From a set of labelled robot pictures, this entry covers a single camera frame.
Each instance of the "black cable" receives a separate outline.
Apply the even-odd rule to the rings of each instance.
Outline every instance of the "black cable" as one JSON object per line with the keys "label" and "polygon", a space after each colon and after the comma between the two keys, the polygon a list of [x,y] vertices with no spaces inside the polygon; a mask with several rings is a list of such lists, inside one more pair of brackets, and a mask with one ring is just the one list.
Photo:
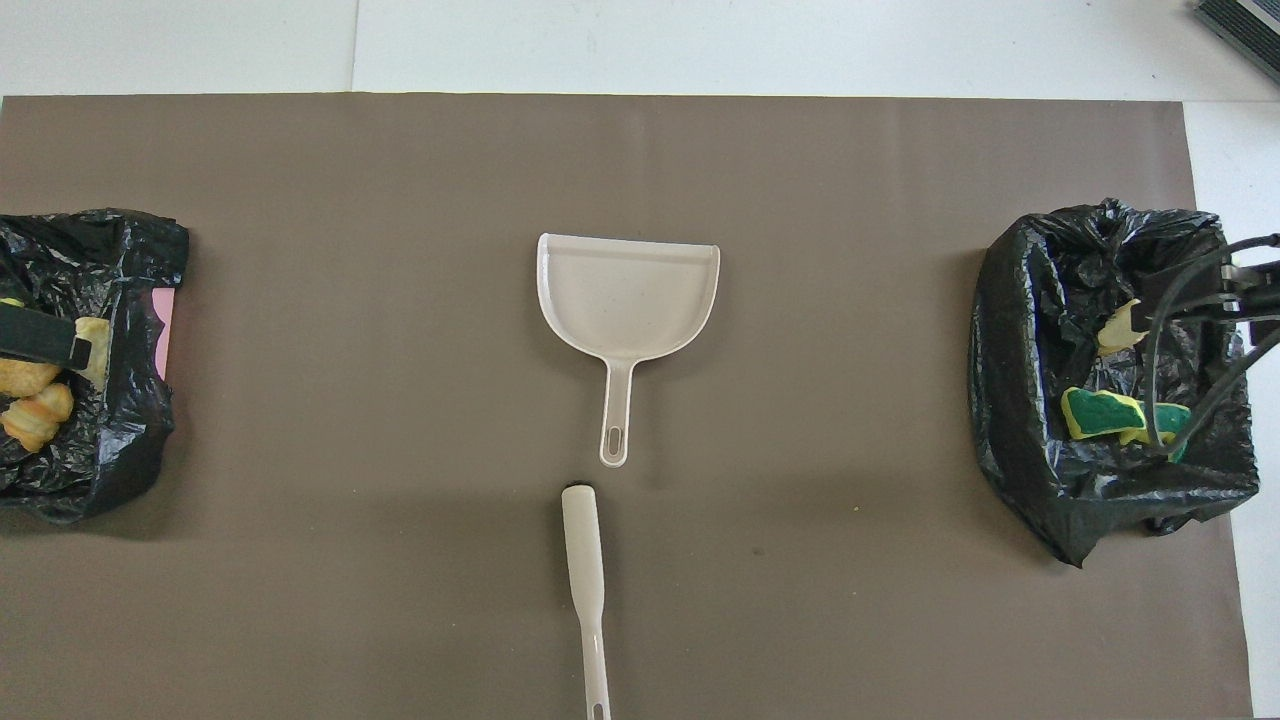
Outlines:
{"label": "black cable", "polygon": [[1147,419],[1147,433],[1148,439],[1151,441],[1151,451],[1160,455],[1174,455],[1181,450],[1183,446],[1187,445],[1190,436],[1204,424],[1204,420],[1207,420],[1213,410],[1216,410],[1222,402],[1226,393],[1235,387],[1235,383],[1238,383],[1240,378],[1244,377],[1244,372],[1257,363],[1258,359],[1262,357],[1262,355],[1265,355],[1268,350],[1280,345],[1280,331],[1272,332],[1266,340],[1262,341],[1261,345],[1251,350],[1248,355],[1233,363],[1230,369],[1228,369],[1228,372],[1213,383],[1208,392],[1204,393],[1204,398],[1196,404],[1196,410],[1192,411],[1192,415],[1187,419],[1187,424],[1183,425],[1183,429],[1174,436],[1172,441],[1165,443],[1164,438],[1160,437],[1160,428],[1156,424],[1156,356],[1160,351],[1160,336],[1164,331],[1165,323],[1169,322],[1169,315],[1175,311],[1172,307],[1174,299],[1178,297],[1178,293],[1187,287],[1187,283],[1189,283],[1203,266],[1219,264],[1224,258],[1242,250],[1277,246],[1280,246],[1280,233],[1242,240],[1239,242],[1219,247],[1217,250],[1201,255],[1188,263],[1187,266],[1178,273],[1176,277],[1174,277],[1172,282],[1169,283],[1169,287],[1165,288],[1165,296],[1160,299],[1155,313],[1151,315],[1151,334],[1147,337],[1147,397],[1143,398],[1143,414]]}

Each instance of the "sponge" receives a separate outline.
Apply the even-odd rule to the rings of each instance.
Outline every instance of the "sponge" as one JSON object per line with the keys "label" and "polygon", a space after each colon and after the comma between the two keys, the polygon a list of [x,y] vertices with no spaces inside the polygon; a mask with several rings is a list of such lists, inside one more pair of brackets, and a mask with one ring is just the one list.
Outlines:
{"label": "sponge", "polygon": [[1147,428],[1142,404],[1126,395],[1070,387],[1062,393],[1062,415],[1074,439]]}
{"label": "sponge", "polygon": [[[1176,402],[1157,402],[1156,404],[1156,427],[1160,428],[1160,439],[1162,442],[1172,442],[1178,430],[1183,429],[1187,420],[1192,416],[1192,409],[1185,405],[1178,405]],[[1120,445],[1129,445],[1133,441],[1144,442],[1151,445],[1151,430],[1147,428],[1132,428],[1120,433]],[[1181,450],[1174,454],[1170,460],[1178,462],[1183,456],[1183,450],[1187,450],[1184,445]]]}
{"label": "sponge", "polygon": [[1138,300],[1130,300],[1121,305],[1107,320],[1107,324],[1098,331],[1098,357],[1133,347],[1147,337],[1147,333],[1133,332],[1133,306],[1137,304]]}

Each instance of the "white dustpan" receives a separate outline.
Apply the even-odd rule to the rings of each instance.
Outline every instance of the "white dustpan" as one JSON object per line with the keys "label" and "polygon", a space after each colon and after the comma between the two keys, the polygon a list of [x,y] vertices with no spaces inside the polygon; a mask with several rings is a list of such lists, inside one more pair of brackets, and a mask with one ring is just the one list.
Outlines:
{"label": "white dustpan", "polygon": [[698,337],[716,301],[719,247],[544,234],[538,302],[556,334],[604,361],[600,461],[627,460],[631,372]]}

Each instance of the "croissant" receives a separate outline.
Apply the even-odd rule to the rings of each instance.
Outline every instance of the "croissant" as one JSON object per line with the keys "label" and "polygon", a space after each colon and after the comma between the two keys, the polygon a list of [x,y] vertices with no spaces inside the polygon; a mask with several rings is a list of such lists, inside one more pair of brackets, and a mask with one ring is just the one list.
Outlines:
{"label": "croissant", "polygon": [[47,363],[27,363],[0,357],[0,392],[13,397],[27,397],[49,387],[63,369]]}
{"label": "croissant", "polygon": [[111,347],[111,324],[105,318],[79,318],[76,320],[76,337],[92,343],[88,354],[88,368],[78,370],[93,387],[102,389],[106,383],[106,355]]}
{"label": "croissant", "polygon": [[72,416],[72,389],[54,383],[31,397],[9,404],[0,413],[4,432],[22,443],[27,452],[37,452],[54,438],[58,427]]}

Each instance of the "black garbage bag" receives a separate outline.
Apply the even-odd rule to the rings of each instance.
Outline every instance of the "black garbage bag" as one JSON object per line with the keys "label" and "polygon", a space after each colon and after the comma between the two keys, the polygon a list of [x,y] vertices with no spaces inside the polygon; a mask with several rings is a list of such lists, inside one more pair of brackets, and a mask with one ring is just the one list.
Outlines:
{"label": "black garbage bag", "polygon": [[969,355],[969,410],[978,464],[1005,501],[1062,562],[1082,566],[1098,539],[1144,524],[1167,534],[1258,491],[1248,391],[1234,387],[1192,436],[1180,462],[1115,436],[1071,439],[1060,398],[1069,387],[1194,407],[1242,341],[1230,325],[1171,324],[1156,368],[1142,351],[1097,357],[1097,333],[1134,299],[1142,277],[1225,245],[1217,217],[1134,210],[1117,200],[1027,215],[987,250]]}
{"label": "black garbage bag", "polygon": [[0,506],[72,523],[155,484],[173,410],[154,361],[164,324],[151,291],[182,283],[187,246],[178,223],[131,210],[0,215],[0,297],[111,325],[101,392],[70,372],[59,375],[76,407],[52,441],[31,454],[0,433]]}

